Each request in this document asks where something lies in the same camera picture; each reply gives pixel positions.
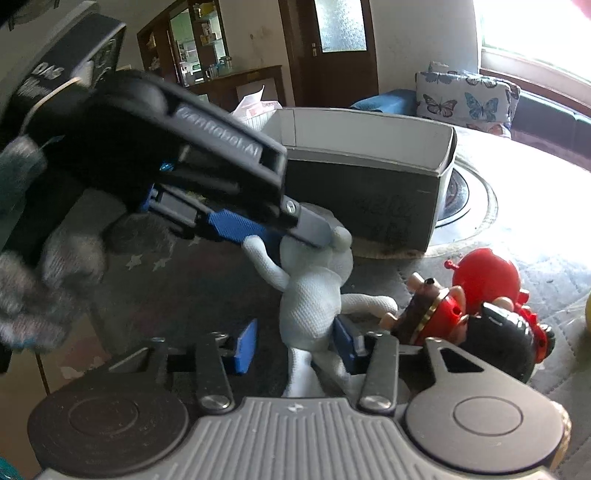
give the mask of metal screw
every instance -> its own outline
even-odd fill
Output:
[[[359,405],[361,405],[366,410],[382,411],[389,409],[392,406],[392,402],[390,402],[387,398],[381,397],[380,395],[369,395],[367,397],[363,397],[359,401]]]
[[[224,395],[205,395],[200,402],[207,410],[223,410],[230,406],[230,399]]]
[[[296,212],[296,204],[293,203],[291,200],[287,201],[287,203],[285,204],[285,207],[287,208],[287,211],[290,213]]]

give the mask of black lever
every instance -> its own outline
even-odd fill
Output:
[[[376,342],[357,407],[367,413],[392,415],[398,393],[398,339],[382,332],[368,335],[375,336]]]
[[[209,415],[227,413],[235,406],[219,342],[219,334],[209,333],[195,344],[195,396],[201,409]]]

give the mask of open cardboard box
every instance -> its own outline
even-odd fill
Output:
[[[355,237],[427,249],[453,170],[452,126],[322,108],[284,108],[246,123],[287,147],[287,195],[332,210]]]

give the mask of wooden door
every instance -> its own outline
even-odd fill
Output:
[[[378,94],[369,0],[280,0],[280,10],[297,106]]]

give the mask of bright window light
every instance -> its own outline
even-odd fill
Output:
[[[485,47],[591,82],[591,20],[571,0],[475,0]]]

